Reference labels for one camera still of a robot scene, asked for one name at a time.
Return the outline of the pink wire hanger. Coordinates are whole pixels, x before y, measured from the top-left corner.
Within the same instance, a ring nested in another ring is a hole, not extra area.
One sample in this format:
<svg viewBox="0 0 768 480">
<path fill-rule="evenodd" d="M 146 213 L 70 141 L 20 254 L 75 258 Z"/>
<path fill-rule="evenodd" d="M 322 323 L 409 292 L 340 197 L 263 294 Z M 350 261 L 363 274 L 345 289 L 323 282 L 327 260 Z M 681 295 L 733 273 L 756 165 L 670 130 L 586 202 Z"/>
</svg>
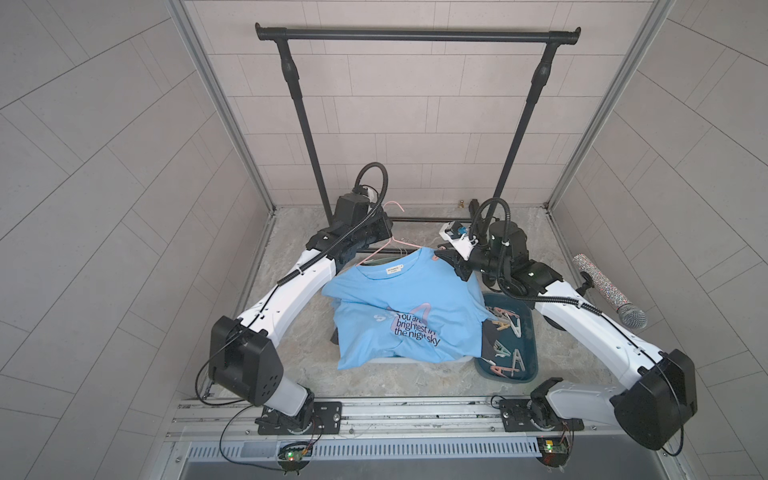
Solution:
<svg viewBox="0 0 768 480">
<path fill-rule="evenodd" d="M 405 209 L 402 207 L 402 205 L 399 202 L 394 201 L 394 200 L 390 200 L 390 201 L 385 202 L 383 204 L 383 207 L 386 207 L 386 206 L 388 206 L 390 204 L 396 205 L 401 210 L 401 212 L 403 212 L 403 213 L 405 212 Z M 379 253 L 384 253 L 384 250 L 393 242 L 397 243 L 397 244 L 400 244 L 402 246 L 413 247 L 415 249 L 424 248 L 422 245 L 412 244 L 412 243 L 406 242 L 404 240 L 399 240 L 399 239 L 395 238 L 394 235 L 390 235 L 390 238 L 387 239 L 387 241 L 382 246 L 380 246 L 379 248 L 377 248 L 376 250 L 371 252 L 367 257 L 365 257 L 363 260 L 361 260 L 356 266 L 361 266 L 361 265 L 365 264 L 366 262 L 368 262 L 369 260 L 374 258 Z"/>
</svg>

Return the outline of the light blue printed t-shirt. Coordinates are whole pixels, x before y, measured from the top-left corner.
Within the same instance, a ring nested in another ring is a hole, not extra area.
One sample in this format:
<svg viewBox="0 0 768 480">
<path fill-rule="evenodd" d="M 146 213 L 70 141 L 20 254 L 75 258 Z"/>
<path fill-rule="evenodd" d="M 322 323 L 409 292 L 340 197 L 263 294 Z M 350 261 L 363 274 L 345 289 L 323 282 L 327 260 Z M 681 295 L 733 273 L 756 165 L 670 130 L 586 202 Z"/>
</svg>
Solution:
<svg viewBox="0 0 768 480">
<path fill-rule="evenodd" d="M 383 358 L 444 363 L 481 355 L 490 312 L 479 282 L 462 280 L 432 249 L 352 267 L 322 294 L 334 308 L 340 370 Z"/>
</svg>

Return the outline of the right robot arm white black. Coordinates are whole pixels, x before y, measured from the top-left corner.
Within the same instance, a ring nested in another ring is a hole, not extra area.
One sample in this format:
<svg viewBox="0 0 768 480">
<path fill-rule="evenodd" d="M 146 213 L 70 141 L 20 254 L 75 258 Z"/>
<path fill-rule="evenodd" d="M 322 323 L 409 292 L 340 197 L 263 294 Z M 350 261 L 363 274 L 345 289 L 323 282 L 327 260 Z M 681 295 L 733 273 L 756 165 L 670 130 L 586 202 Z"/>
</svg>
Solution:
<svg viewBox="0 0 768 480">
<path fill-rule="evenodd" d="M 503 218 L 493 218 L 495 206 L 505 209 Z M 479 272 L 486 285 L 537 310 L 585 346 L 620 384 L 552 377 L 530 395 L 532 424 L 542 431 L 564 430 L 572 420 L 614 425 L 650 450 L 664 449 L 673 438 L 683 440 L 685 425 L 698 410 L 693 361 L 678 349 L 665 352 L 641 339 L 589 303 L 556 270 L 531 259 L 527 236 L 508 207 L 505 200 L 490 198 L 470 221 L 443 224 L 438 257 L 462 280 Z"/>
</svg>

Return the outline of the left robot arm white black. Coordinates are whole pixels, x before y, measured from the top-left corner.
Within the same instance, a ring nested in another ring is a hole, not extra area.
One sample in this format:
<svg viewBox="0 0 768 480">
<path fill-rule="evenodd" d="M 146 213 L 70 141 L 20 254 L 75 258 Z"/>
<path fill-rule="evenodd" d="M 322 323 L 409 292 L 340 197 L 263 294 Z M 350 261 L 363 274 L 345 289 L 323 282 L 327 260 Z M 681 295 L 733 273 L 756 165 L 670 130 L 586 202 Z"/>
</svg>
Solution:
<svg viewBox="0 0 768 480">
<path fill-rule="evenodd" d="M 200 374 L 252 406 L 276 411 L 290 431 L 313 426 L 314 394 L 285 376 L 277 347 L 309 300 L 360 250 L 391 237 L 383 207 L 388 184 L 383 164 L 362 167 L 352 191 L 338 198 L 330 225 L 310 238 L 292 269 L 254 306 L 214 324 Z"/>
</svg>

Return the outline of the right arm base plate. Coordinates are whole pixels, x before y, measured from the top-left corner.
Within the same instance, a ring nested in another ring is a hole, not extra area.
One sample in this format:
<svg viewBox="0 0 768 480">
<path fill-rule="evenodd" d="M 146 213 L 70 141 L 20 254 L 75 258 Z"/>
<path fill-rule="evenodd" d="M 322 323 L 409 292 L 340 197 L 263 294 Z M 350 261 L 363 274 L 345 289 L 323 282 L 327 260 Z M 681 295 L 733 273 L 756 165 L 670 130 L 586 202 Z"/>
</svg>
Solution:
<svg viewBox="0 0 768 480">
<path fill-rule="evenodd" d="M 545 400 L 496 396 L 491 405 L 500 413 L 506 432 L 583 431 L 581 419 L 559 417 Z"/>
</svg>

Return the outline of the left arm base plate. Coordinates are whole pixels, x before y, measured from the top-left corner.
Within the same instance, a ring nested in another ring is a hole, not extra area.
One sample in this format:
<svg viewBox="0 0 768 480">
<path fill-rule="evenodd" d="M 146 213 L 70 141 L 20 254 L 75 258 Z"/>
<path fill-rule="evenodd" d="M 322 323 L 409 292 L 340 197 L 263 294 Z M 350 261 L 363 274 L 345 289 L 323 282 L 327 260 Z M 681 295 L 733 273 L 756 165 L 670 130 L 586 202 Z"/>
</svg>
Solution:
<svg viewBox="0 0 768 480">
<path fill-rule="evenodd" d="M 313 401 L 291 417 L 264 407 L 255 424 L 259 435 L 335 435 L 340 432 L 342 409 L 339 401 Z"/>
</svg>

